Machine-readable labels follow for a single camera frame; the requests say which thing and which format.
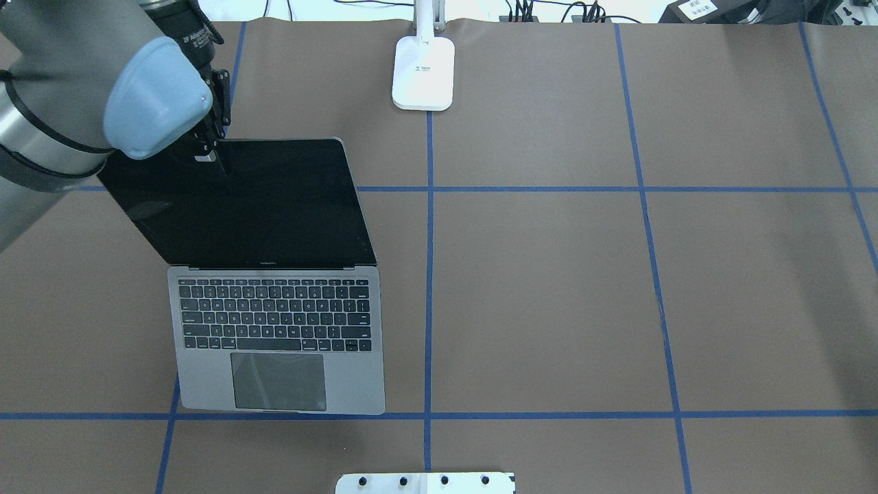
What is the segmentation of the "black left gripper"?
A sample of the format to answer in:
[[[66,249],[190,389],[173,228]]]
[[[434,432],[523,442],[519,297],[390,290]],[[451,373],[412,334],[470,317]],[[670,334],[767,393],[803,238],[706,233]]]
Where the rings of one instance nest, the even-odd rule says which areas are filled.
[[[141,9],[166,37],[176,41],[182,53],[200,73],[210,73],[216,45],[224,44],[222,35],[200,8],[198,1],[141,1]],[[201,121],[193,136],[198,144],[194,160],[210,167],[217,177],[226,177],[217,144],[225,138],[225,126],[216,121]]]

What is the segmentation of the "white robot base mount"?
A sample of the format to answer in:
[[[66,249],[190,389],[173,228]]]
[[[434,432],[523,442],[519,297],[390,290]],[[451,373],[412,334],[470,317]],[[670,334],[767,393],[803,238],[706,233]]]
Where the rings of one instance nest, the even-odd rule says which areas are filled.
[[[515,493],[514,474],[485,472],[411,472],[345,474],[335,493]]]

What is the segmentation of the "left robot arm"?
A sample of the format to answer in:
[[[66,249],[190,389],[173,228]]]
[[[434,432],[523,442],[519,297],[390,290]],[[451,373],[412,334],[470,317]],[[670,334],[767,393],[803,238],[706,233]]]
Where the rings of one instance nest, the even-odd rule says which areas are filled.
[[[3,1],[1,242],[108,157],[213,153],[231,121],[223,36],[197,1]]]

